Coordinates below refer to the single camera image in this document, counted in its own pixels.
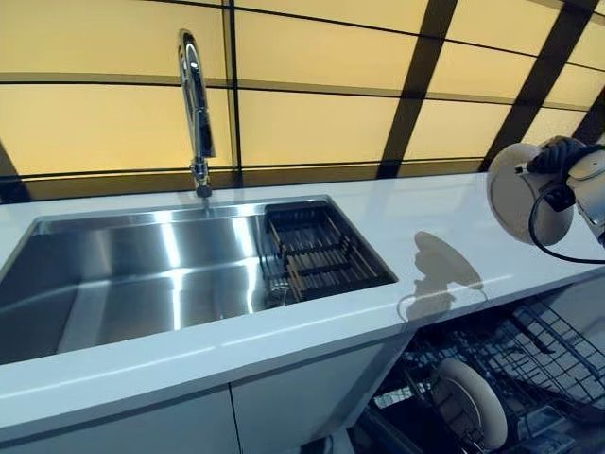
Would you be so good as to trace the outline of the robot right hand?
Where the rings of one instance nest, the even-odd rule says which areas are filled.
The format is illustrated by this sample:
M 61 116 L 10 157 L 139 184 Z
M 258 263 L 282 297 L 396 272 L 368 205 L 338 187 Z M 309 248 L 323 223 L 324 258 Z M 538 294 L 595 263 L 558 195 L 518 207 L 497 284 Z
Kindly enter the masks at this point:
M 582 158 L 603 151 L 600 144 L 586 145 L 572 137 L 557 136 L 541 146 L 541 152 L 527 163 L 515 167 L 514 173 L 566 177 L 569 170 Z

